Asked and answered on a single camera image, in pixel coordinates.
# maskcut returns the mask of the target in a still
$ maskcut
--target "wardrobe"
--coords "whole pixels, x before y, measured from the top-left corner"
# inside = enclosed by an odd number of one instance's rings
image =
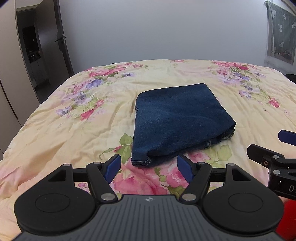
[[[13,137],[39,106],[20,49],[15,0],[0,8],[0,161]]]

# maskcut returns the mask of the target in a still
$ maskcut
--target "black round pad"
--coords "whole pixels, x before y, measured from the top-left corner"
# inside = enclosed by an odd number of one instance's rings
[[[241,212],[255,212],[263,206],[263,201],[260,197],[251,193],[237,193],[228,199],[229,205]]]
[[[283,203],[275,193],[248,181],[236,181],[209,192],[203,209],[213,224],[236,234],[273,230],[284,213]]]
[[[49,193],[37,198],[36,207],[46,213],[56,213],[70,205],[70,199],[63,194]]]
[[[87,222],[95,211],[93,197],[74,186],[52,182],[32,187],[15,203],[20,229],[36,235],[66,233]]]

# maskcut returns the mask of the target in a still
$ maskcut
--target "yellow comforter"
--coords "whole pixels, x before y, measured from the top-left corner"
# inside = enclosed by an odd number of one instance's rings
[[[237,125],[230,140],[188,153],[194,162],[206,161],[214,167],[236,163],[267,184],[267,169],[246,155],[250,144],[296,157],[296,147],[277,138],[282,129],[296,132],[296,85],[276,70],[204,60],[93,67],[69,78],[41,104],[4,153],[0,162],[0,240],[9,241],[20,232],[13,212],[18,196],[63,163],[81,168],[119,153],[121,171],[111,183],[118,196],[178,196],[187,183],[176,159],[150,169],[131,165],[135,100],[143,91],[196,83],[211,89]],[[88,190],[85,183],[76,186]]]

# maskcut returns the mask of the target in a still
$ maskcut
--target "blue denim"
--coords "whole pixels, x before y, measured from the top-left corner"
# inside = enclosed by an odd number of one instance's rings
[[[136,100],[134,166],[155,166],[229,139],[236,123],[205,84],[150,90]]]

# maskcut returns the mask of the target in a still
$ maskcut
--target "window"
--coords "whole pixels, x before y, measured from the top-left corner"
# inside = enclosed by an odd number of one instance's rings
[[[293,65],[296,16],[269,1],[265,3],[269,23],[267,55]]]

